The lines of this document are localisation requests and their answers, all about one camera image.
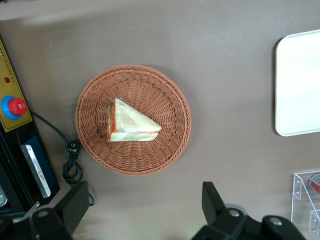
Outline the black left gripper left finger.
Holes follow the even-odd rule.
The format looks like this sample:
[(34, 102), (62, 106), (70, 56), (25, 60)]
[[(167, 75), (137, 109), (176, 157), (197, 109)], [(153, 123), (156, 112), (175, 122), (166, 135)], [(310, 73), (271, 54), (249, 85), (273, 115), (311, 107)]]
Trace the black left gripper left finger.
[(88, 183), (78, 182), (55, 207), (41, 208), (28, 218), (32, 239), (71, 240), (89, 205)]

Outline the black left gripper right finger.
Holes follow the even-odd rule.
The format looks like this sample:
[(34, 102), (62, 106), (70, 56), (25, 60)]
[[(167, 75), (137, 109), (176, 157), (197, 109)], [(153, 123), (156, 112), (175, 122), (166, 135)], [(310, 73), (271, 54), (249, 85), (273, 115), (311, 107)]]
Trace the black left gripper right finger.
[(244, 213), (226, 207), (214, 184), (202, 183), (202, 211), (207, 224), (193, 237), (194, 240), (237, 240), (246, 224)]

